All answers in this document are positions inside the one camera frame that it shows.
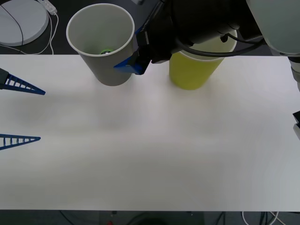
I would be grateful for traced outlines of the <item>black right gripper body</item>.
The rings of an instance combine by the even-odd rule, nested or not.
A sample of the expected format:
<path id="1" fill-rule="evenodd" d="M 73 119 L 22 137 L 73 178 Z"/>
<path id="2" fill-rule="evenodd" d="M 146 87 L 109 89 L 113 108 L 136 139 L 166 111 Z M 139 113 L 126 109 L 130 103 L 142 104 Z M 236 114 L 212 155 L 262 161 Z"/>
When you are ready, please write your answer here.
<path id="1" fill-rule="evenodd" d="M 137 35 L 142 54 L 149 57 L 153 64 L 169 61 L 175 47 L 172 3 L 156 3 L 143 25 L 144 31 Z"/>

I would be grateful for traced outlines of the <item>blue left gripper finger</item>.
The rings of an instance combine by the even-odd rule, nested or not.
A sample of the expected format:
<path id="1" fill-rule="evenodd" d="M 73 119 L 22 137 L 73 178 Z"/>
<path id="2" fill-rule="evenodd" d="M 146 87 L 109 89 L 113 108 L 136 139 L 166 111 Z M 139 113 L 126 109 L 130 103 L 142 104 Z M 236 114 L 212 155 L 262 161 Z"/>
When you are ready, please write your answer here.
<path id="1" fill-rule="evenodd" d="M 23 135 L 0 135 L 0 150 L 6 150 L 39 141 L 41 137 Z"/>
<path id="2" fill-rule="evenodd" d="M 20 79 L 4 69 L 0 69 L 0 89 L 45 95 L 45 91 Z"/>

